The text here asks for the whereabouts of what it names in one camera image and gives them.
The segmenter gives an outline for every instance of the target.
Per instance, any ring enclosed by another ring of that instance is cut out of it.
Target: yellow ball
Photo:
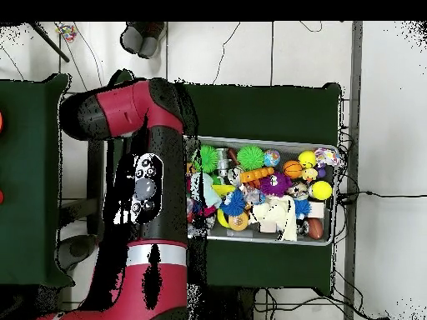
[[[316,156],[313,151],[304,151],[299,154],[298,161],[303,169],[313,168],[316,165]]]
[[[319,181],[309,187],[309,195],[318,200],[326,200],[332,195],[332,187],[328,182]]]

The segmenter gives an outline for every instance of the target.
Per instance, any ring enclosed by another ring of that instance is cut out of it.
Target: metal frame
[[[351,57],[351,87],[350,87],[350,112],[349,112],[349,135],[353,138],[353,145],[349,152],[349,181],[347,183],[348,193],[356,193],[359,172],[359,109],[360,109],[360,86],[362,73],[362,21],[353,21],[353,44]],[[357,202],[347,207],[347,229],[345,238],[344,258],[344,295],[349,302],[354,304],[354,273],[355,273],[355,250],[356,250],[356,211]],[[353,320],[353,308],[344,305],[344,320]]]

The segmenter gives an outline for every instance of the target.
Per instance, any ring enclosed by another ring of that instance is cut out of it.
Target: orange ball
[[[301,177],[303,167],[298,161],[287,161],[284,164],[284,175],[290,177],[291,179],[296,179]]]
[[[238,216],[229,216],[229,225],[234,231],[243,231],[248,224],[249,216],[245,212]]]

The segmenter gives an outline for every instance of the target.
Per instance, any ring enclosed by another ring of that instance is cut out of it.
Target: gray object
[[[198,146],[198,141],[195,139],[187,139],[184,137],[185,148],[187,156],[192,156],[195,149]],[[247,145],[254,145],[260,147],[262,150],[275,149],[280,153],[280,163],[275,168],[276,170],[283,170],[283,165],[286,161],[298,159],[298,155],[305,150],[314,150],[315,148],[328,148],[335,152],[338,152],[337,148],[329,145],[310,144],[310,143],[295,143],[295,142],[273,142],[273,141],[259,141],[259,140],[244,140],[244,139],[232,139],[232,138],[221,138],[221,137],[198,137],[198,140],[202,144],[212,146],[214,148],[234,148],[236,151]],[[245,236],[242,233],[242,237],[238,237],[233,234],[232,237],[228,235],[228,229],[221,226],[218,222],[215,223],[213,228],[208,235],[208,239],[223,240],[230,242],[252,242],[252,243],[276,243],[279,246],[285,244],[299,244],[306,246],[326,246],[333,240],[331,230],[334,229],[335,225],[335,207],[336,207],[336,187],[337,187],[337,167],[326,166],[326,176],[321,180],[325,180],[330,183],[333,187],[333,195],[326,201],[325,213],[323,219],[324,236],[319,240],[314,240],[310,237],[304,237],[303,235],[297,236],[296,242],[291,241],[278,241],[278,233],[265,233],[257,230],[253,231],[253,236]]]

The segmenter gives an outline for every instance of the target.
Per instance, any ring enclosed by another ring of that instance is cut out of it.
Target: blue toy
[[[295,215],[297,219],[304,219],[311,211],[309,200],[294,200],[295,202]]]
[[[225,200],[221,203],[219,208],[229,216],[238,216],[244,212],[246,202],[244,201],[244,195],[239,189],[229,192]]]

